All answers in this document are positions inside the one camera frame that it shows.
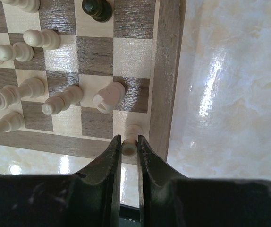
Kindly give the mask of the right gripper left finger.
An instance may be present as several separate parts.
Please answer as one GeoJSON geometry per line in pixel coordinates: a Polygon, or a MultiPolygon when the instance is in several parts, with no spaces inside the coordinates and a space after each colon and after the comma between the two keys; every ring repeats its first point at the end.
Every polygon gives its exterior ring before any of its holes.
{"type": "Polygon", "coordinates": [[[0,227],[116,227],[121,137],[74,174],[0,175],[0,227]]]}

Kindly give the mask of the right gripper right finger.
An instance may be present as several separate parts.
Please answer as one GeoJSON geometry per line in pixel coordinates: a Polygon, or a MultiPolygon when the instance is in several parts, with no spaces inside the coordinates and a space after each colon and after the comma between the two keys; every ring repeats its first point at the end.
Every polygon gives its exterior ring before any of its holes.
{"type": "Polygon", "coordinates": [[[189,178],[138,138],[143,227],[271,227],[271,181],[189,178]]]}

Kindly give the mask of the white pawn chess piece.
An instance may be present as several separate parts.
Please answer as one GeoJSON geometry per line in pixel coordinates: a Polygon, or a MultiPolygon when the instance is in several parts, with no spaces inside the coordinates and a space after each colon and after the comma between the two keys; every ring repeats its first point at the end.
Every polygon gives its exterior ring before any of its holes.
{"type": "Polygon", "coordinates": [[[23,39],[29,46],[45,50],[55,50],[60,46],[60,36],[51,29],[27,30],[23,34],[23,39]]]}
{"type": "Polygon", "coordinates": [[[14,45],[0,45],[0,60],[20,62],[30,61],[34,57],[34,50],[24,42],[17,42],[14,45]]]}
{"type": "Polygon", "coordinates": [[[123,155],[131,157],[137,153],[137,140],[142,133],[143,130],[139,125],[132,124],[126,127],[124,132],[125,140],[122,143],[123,155]]]}

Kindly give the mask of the white rook chess piece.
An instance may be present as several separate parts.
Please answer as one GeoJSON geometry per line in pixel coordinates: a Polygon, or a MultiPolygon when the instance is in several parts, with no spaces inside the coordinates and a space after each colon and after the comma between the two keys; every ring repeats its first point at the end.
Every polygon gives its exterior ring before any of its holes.
{"type": "Polygon", "coordinates": [[[104,114],[110,113],[126,94],[125,87],[119,82],[111,82],[93,97],[93,104],[104,114]]]}

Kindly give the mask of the white bishop chess piece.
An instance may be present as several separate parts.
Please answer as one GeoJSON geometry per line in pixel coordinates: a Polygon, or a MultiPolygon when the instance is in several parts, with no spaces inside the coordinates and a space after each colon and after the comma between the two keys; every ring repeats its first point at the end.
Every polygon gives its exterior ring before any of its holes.
{"type": "Polygon", "coordinates": [[[71,85],[62,92],[55,93],[42,105],[45,115],[54,115],[67,110],[71,105],[79,103],[83,99],[83,91],[77,85],[71,85]]]}

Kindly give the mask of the wooden chess board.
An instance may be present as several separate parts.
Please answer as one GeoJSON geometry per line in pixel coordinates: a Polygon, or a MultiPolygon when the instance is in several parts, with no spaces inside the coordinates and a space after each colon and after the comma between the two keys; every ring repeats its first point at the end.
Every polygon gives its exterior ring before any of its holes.
{"type": "Polygon", "coordinates": [[[0,138],[0,145],[95,158],[115,135],[139,125],[152,149],[167,158],[178,59],[186,11],[184,0],[113,0],[108,22],[94,21],[79,0],[42,0],[36,13],[0,1],[0,45],[23,41],[26,30],[55,30],[56,50],[36,47],[29,62],[0,65],[0,89],[19,86],[29,77],[45,85],[39,98],[23,98],[8,112],[24,116],[25,125],[0,138]],[[110,113],[93,104],[94,95],[111,82],[126,94],[110,113]],[[71,85],[83,99],[54,115],[44,102],[71,85]]]}

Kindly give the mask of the white queen chess piece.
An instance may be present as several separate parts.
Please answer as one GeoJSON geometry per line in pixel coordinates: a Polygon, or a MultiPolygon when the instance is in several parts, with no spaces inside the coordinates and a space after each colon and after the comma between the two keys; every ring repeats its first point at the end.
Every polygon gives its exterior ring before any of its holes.
{"type": "Polygon", "coordinates": [[[44,83],[36,77],[24,80],[18,87],[6,85],[0,89],[0,109],[5,110],[10,105],[18,104],[23,97],[38,98],[44,92],[44,83]]]}

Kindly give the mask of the dark pawn chess piece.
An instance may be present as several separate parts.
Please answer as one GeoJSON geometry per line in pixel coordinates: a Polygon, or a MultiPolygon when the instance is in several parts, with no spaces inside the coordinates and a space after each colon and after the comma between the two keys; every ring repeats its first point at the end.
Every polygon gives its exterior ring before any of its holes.
{"type": "Polygon", "coordinates": [[[97,22],[107,22],[112,17],[112,6],[106,0],[83,0],[83,11],[97,22]]]}

